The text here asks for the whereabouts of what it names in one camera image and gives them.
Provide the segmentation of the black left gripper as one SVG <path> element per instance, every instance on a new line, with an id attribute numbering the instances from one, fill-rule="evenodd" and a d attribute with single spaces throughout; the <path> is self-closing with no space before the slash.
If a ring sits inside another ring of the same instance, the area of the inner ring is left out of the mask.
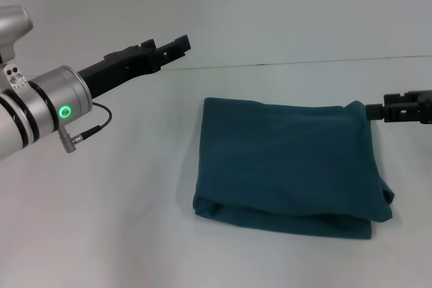
<path id="1" fill-rule="evenodd" d="M 96 98 L 131 79 L 158 72 L 163 66 L 184 57 L 190 49 L 187 35 L 159 48 L 153 39 L 149 39 L 104 56 L 102 61 L 80 70 L 78 75 L 88 86 L 91 97 Z"/>

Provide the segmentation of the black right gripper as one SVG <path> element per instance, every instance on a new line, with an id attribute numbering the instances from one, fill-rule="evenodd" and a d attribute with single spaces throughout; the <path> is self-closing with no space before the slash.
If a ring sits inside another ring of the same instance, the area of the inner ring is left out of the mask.
<path id="1" fill-rule="evenodd" d="M 383 104 L 366 105 L 368 121 L 384 120 L 386 123 L 419 122 L 431 124 L 431 90 L 386 94 Z"/>

